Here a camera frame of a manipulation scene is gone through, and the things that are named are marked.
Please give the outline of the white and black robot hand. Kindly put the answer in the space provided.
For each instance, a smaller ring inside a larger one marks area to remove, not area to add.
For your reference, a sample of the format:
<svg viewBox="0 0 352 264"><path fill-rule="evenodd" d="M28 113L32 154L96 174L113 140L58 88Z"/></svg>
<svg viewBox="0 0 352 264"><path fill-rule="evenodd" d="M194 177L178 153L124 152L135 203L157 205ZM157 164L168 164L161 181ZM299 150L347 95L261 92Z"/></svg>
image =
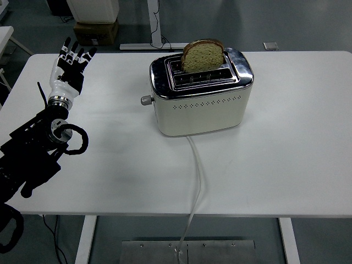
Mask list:
<svg viewBox="0 0 352 264"><path fill-rule="evenodd" d="M72 46L71 38L68 37L54 62L49 84L52 88L50 97L65 97L72 101L81 94L84 82L84 70L97 52L93 47L88 51L81 48L76 51L79 43L76 41Z"/></svg>

